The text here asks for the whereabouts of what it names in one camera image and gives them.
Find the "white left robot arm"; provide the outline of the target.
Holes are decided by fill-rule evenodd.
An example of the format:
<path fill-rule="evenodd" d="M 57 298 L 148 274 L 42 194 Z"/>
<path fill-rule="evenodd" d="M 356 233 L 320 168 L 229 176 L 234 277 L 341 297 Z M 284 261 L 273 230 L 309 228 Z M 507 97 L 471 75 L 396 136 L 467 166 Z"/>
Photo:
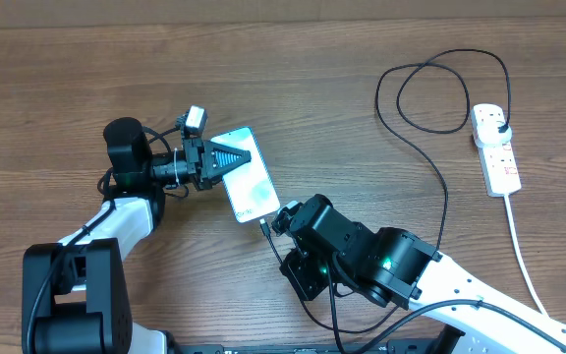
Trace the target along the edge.
<path fill-rule="evenodd" d="M 139 120 L 122 117 L 105 127 L 112 166 L 98 182 L 98 214 L 76 233 L 24 254 L 24 352 L 180 352 L 170 332 L 134 322 L 123 260 L 158 227 L 171 189 L 208 190 L 253 156 L 203 139 L 201 123 L 180 120 L 175 129 L 182 149 L 153 153 L 159 135 Z"/>

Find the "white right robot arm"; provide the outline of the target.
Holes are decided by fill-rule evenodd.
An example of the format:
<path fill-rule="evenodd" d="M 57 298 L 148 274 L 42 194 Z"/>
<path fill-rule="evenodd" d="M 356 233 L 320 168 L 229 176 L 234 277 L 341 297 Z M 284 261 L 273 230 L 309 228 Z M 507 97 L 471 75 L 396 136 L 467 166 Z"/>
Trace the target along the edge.
<path fill-rule="evenodd" d="M 282 207 L 271 227 L 294 241 L 280 270 L 301 300 L 343 284 L 377 306 L 408 311 L 376 342 L 426 316 L 458 331 L 456 353 L 566 353 L 566 324 L 478 280 L 407 230 L 373 232 L 323 195 Z"/>

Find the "Samsung smartphone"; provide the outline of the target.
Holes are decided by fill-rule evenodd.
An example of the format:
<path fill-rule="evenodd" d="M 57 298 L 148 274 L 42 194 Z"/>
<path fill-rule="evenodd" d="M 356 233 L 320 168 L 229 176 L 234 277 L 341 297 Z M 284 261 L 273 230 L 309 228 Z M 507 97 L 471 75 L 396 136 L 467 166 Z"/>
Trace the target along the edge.
<path fill-rule="evenodd" d="M 279 198 L 250 127 L 242 127 L 211 139 L 231 148 L 247 150 L 251 161 L 223 176 L 223 182 L 239 223 L 259 219 L 280 208 Z"/>

